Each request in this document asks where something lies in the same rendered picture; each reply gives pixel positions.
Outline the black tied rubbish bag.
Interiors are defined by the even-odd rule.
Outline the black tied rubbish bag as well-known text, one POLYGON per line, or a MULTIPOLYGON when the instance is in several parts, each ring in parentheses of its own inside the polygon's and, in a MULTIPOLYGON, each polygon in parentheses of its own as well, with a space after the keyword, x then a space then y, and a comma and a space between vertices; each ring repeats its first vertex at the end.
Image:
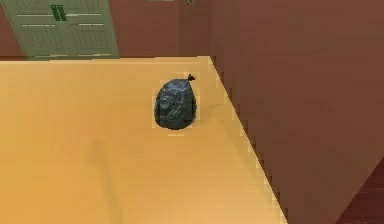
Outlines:
POLYGON ((181 130, 196 119, 197 102, 191 86, 192 74, 187 78, 175 78, 159 90, 154 104, 154 119, 161 128, 181 130))

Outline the pale green panelled room door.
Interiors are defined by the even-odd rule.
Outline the pale green panelled room door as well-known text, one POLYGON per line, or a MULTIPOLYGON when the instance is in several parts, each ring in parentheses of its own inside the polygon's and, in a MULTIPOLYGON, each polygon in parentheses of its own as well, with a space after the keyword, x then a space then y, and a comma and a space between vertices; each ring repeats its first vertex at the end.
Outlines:
POLYGON ((109 0, 0 0, 24 56, 29 60, 117 58, 109 0), (62 5, 56 21, 51 5, 62 5))

